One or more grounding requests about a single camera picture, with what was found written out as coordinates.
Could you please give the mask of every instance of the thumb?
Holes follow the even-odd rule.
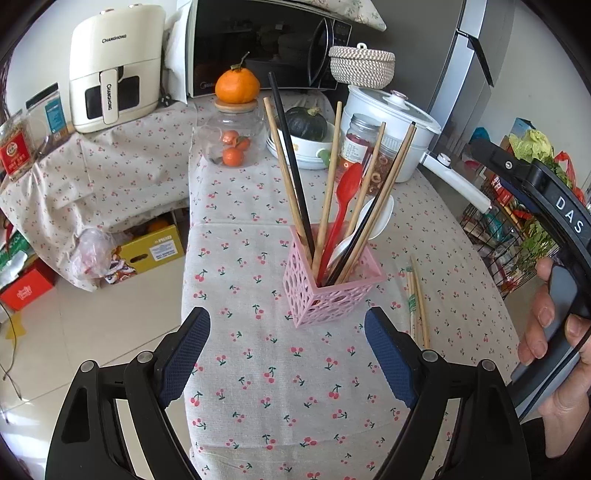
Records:
[[[564,329],[569,344],[575,347],[590,326],[589,320],[570,315]],[[557,406],[564,410],[578,405],[591,387],[591,338],[581,347],[579,356],[575,368],[556,391]]]

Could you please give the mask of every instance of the blue rubber pad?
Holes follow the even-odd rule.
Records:
[[[389,318],[382,312],[382,318],[378,318],[373,309],[365,315],[365,337],[376,358],[388,385],[394,396],[402,400],[408,408],[414,408],[418,395],[413,388],[413,374],[411,368],[404,361],[401,352],[396,347],[391,334],[388,332],[388,322],[396,334],[398,332],[390,323]]]
[[[210,319],[207,310],[194,308],[183,325],[175,333],[180,336],[178,346],[165,360],[162,369],[162,384],[158,400],[163,408],[183,394],[187,380],[193,372],[195,363],[209,338]]]

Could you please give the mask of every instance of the pot lid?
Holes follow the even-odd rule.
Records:
[[[394,90],[388,93],[383,90],[373,90],[355,85],[349,85],[349,92],[364,102],[384,111],[387,115],[393,115],[408,122],[415,122],[417,127],[425,128],[436,135],[441,134],[441,126],[437,121],[427,112],[423,112],[419,107],[410,103],[402,93]]]

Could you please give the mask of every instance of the cardboard box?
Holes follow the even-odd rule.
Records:
[[[119,283],[183,255],[177,227],[170,225],[117,247],[105,280],[110,284]]]
[[[53,288],[56,273],[37,259],[2,293],[0,300],[13,310],[21,310],[33,300]]]

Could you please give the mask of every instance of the microwave oven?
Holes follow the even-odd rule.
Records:
[[[288,0],[192,0],[186,9],[185,82],[190,97],[214,92],[240,63],[269,88],[335,89],[329,50],[349,43],[351,25],[336,14]]]

